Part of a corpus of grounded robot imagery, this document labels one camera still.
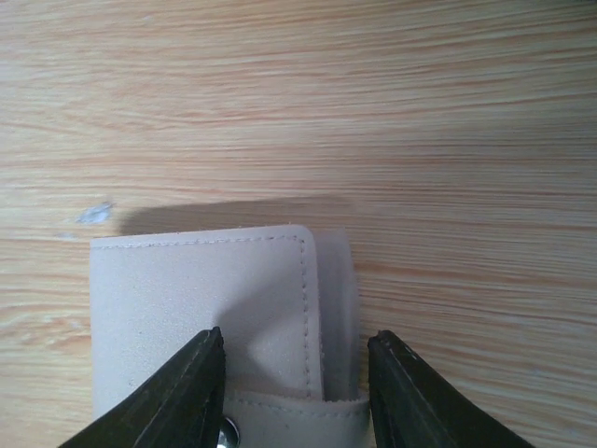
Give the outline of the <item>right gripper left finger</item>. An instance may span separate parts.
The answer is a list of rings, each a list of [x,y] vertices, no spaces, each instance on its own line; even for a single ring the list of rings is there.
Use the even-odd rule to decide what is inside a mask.
[[[225,379],[221,330],[202,330],[121,403],[61,447],[216,447]]]

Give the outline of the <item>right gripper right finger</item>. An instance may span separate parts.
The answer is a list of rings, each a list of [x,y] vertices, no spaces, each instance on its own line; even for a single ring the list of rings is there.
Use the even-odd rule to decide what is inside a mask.
[[[379,447],[529,447],[390,330],[368,340],[369,403]]]

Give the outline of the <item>beige card holder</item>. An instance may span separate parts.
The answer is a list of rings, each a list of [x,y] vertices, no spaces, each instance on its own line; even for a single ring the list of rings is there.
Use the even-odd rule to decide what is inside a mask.
[[[226,351],[224,414],[241,446],[369,446],[344,231],[283,225],[91,243],[95,416],[212,327]]]

